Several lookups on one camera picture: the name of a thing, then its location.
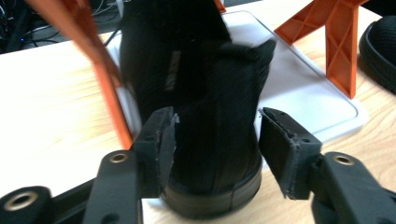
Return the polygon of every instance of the black object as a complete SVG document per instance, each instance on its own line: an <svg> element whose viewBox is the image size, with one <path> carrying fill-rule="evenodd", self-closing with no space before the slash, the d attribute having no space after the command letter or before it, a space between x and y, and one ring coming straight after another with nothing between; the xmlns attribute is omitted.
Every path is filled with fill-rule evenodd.
<svg viewBox="0 0 396 224"><path fill-rule="evenodd" d="M362 35L359 48L380 84L396 93L396 16L373 22Z"/></svg>
<svg viewBox="0 0 396 224"><path fill-rule="evenodd" d="M24 7L21 9L21 14L17 18L15 29L13 30L13 33L8 40L5 53L21 49L21 46L23 45L22 38L24 37L28 29L31 13L32 11L30 8Z"/></svg>
<svg viewBox="0 0 396 224"><path fill-rule="evenodd" d="M291 199L308 199L307 177L318 158L320 141L286 113L264 108L259 147L282 192Z"/></svg>
<svg viewBox="0 0 396 224"><path fill-rule="evenodd" d="M249 202L262 167L253 121L275 42L233 44L213 0L134 0L121 30L121 73L143 123L169 105L180 120L164 200L193 218Z"/></svg>
<svg viewBox="0 0 396 224"><path fill-rule="evenodd" d="M142 223L141 198L158 198L175 150L173 108L152 114L130 150L114 151L98 176L55 198L44 187L15 190L0 199L2 224Z"/></svg>
<svg viewBox="0 0 396 224"><path fill-rule="evenodd" d="M315 194L316 223L396 223L396 194L382 189L364 165L321 143L282 111L262 111L260 150L282 192L291 199Z"/></svg>
<svg viewBox="0 0 396 224"><path fill-rule="evenodd" d="M394 0L370 0L362 6L381 16L396 15Z"/></svg>
<svg viewBox="0 0 396 224"><path fill-rule="evenodd" d="M159 197L172 164L175 118L171 108L157 111L132 150L109 153L96 179L55 198L44 187L10 192L0 199L0 223L142 223L140 199ZM314 192L318 224L396 223L396 193L382 189L360 161L339 152L319 154L315 137L282 111L264 108L262 127L260 147L279 186L292 199ZM296 188L290 190L290 184Z"/></svg>

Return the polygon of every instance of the black fabric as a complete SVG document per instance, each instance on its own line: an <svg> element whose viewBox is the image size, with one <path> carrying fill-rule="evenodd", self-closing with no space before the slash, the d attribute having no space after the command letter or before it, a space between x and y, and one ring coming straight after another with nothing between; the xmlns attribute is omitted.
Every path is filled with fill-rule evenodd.
<svg viewBox="0 0 396 224"><path fill-rule="evenodd" d="M122 18L120 68L143 123L173 106L170 181L210 194L235 188L261 164L253 121L275 48L235 45L213 0L132 0Z"/></svg>
<svg viewBox="0 0 396 224"><path fill-rule="evenodd" d="M395 0L370 0L362 6L381 16L396 15Z"/></svg>
<svg viewBox="0 0 396 224"><path fill-rule="evenodd" d="M202 97L201 43L230 41L213 0L124 4L120 69L134 87L143 122L156 109Z"/></svg>
<svg viewBox="0 0 396 224"><path fill-rule="evenodd" d="M396 66L396 16L387 16L374 23L368 38L375 50Z"/></svg>
<svg viewBox="0 0 396 224"><path fill-rule="evenodd" d="M194 186L195 193L232 189L261 162L253 121L275 42L254 49L232 43L207 48L205 99L176 107L171 181L184 190Z"/></svg>

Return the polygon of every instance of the black cable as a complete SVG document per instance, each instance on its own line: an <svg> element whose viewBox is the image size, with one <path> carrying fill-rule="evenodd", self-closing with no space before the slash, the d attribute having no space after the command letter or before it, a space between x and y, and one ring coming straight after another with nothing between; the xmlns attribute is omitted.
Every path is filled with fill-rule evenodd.
<svg viewBox="0 0 396 224"><path fill-rule="evenodd" d="M56 40L35 40L36 43L41 43L41 42L49 42L49 43L53 43L53 44L58 44L59 41Z"/></svg>
<svg viewBox="0 0 396 224"><path fill-rule="evenodd" d="M50 36L47 36L47 37L44 37L44 38L35 39L35 41L51 39L51 38L55 37L55 36L58 35L58 34L59 34L59 31L56 32L56 33L53 34L53 35L50 35Z"/></svg>
<svg viewBox="0 0 396 224"><path fill-rule="evenodd" d="M36 28L35 28L34 25L32 25L32 29L29 32L26 32L26 35L29 35L30 33L36 33L36 32L40 32L40 31L43 31L43 30L47 30L49 28L51 28L50 25L39 26L39 27L36 27Z"/></svg>
<svg viewBox="0 0 396 224"><path fill-rule="evenodd" d="M117 24L116 30L111 34L111 36L107 39L107 41L105 42L105 47L107 47L107 45L111 42L111 40L114 38L114 36L116 36L117 32L121 29L121 22L119 22L119 24Z"/></svg>
<svg viewBox="0 0 396 224"><path fill-rule="evenodd" d="M102 7L102 4L103 4L104 2L105 2L105 0L102 0L102 1L100 2L99 7L92 13L93 16L99 11L99 9Z"/></svg>
<svg viewBox="0 0 396 224"><path fill-rule="evenodd" d="M105 8L105 9L96 10L95 12L92 13L92 15L93 15L94 17L96 17L96 16L98 16L98 15L100 15L100 14L102 14L102 13L105 13L105 12L109 11L111 8L113 8L113 7L116 6L116 5L117 5L117 2L115 1L115 2L111 3L109 7Z"/></svg>
<svg viewBox="0 0 396 224"><path fill-rule="evenodd" d="M8 22L4 15L0 15L0 39L7 40Z"/></svg>
<svg viewBox="0 0 396 224"><path fill-rule="evenodd" d="M32 43L33 43L33 45L35 45L36 48L38 48L37 43L33 39L32 39Z"/></svg>

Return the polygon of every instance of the white plastic tray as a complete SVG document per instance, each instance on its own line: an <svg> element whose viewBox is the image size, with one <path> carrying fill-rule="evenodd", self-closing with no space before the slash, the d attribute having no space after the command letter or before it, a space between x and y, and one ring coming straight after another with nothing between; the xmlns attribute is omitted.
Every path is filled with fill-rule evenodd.
<svg viewBox="0 0 396 224"><path fill-rule="evenodd" d="M310 59L283 42L249 12L222 16L234 43L253 47L270 38L276 40L259 108L272 107L288 113L321 142L355 131L367 121L368 115L358 101L347 98ZM117 35L108 47L116 64L119 64L120 40L121 35ZM259 113L255 126L260 133Z"/></svg>

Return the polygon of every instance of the electrical cable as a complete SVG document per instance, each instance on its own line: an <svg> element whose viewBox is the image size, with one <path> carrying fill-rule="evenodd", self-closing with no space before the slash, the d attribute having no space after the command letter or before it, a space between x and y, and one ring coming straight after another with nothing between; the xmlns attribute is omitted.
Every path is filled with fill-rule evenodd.
<svg viewBox="0 0 396 224"><path fill-rule="evenodd" d="M35 41L51 39L51 38L55 37L55 36L58 35L58 34L59 34L59 31L56 32L56 33L53 34L53 35L50 35L50 36L47 36L47 37L44 37L44 38L35 39Z"/></svg>
<svg viewBox="0 0 396 224"><path fill-rule="evenodd" d="M37 28L35 28L34 30L31 30L31 31L26 32L26 35L28 35L28 34L30 34L30 33L37 32L37 31L45 30L45 29L48 29L48 28L50 28L50 27L51 27L50 25L37 27Z"/></svg>
<svg viewBox="0 0 396 224"><path fill-rule="evenodd" d="M35 40L35 42L36 43L50 42L50 43L53 43L53 44L58 44L59 43L59 41L56 41L56 40Z"/></svg>
<svg viewBox="0 0 396 224"><path fill-rule="evenodd" d="M100 8L102 7L102 4L103 4L104 2L105 2L105 0L102 0L102 1L100 2L99 7L92 13L93 16L95 15L95 13L97 13L97 12L100 10Z"/></svg>
<svg viewBox="0 0 396 224"><path fill-rule="evenodd" d="M0 40L7 40L6 33L7 32L4 30L4 28L0 26Z"/></svg>
<svg viewBox="0 0 396 224"><path fill-rule="evenodd" d="M6 16L6 12L4 11L4 9L0 6L0 10L1 10L1 12L3 13L3 15L5 15Z"/></svg>
<svg viewBox="0 0 396 224"><path fill-rule="evenodd" d="M107 45L111 42L111 40L114 38L114 36L116 36L117 32L121 29L121 23L119 22L119 24L116 27L116 30L111 34L111 36L108 37L108 39L105 42L105 47L107 47Z"/></svg>
<svg viewBox="0 0 396 224"><path fill-rule="evenodd" d="M94 13L92 13L92 15L93 15L93 16L100 15L100 14L102 14L102 13L108 11L109 9L111 9L112 7L114 7L114 6L116 6L116 5L117 5L117 2L113 2L113 3L109 4L109 6L108 6L107 8L105 8L105 9L103 9L103 10L101 10L101 11L96 10Z"/></svg>
<svg viewBox="0 0 396 224"><path fill-rule="evenodd" d="M24 41L23 44L24 44L24 45L25 45L25 44L33 44L33 45L35 45L35 47L38 47L37 43L36 43L35 40L33 39L33 32L29 33L29 36L30 36L30 41L31 41L31 43L30 43L29 41Z"/></svg>

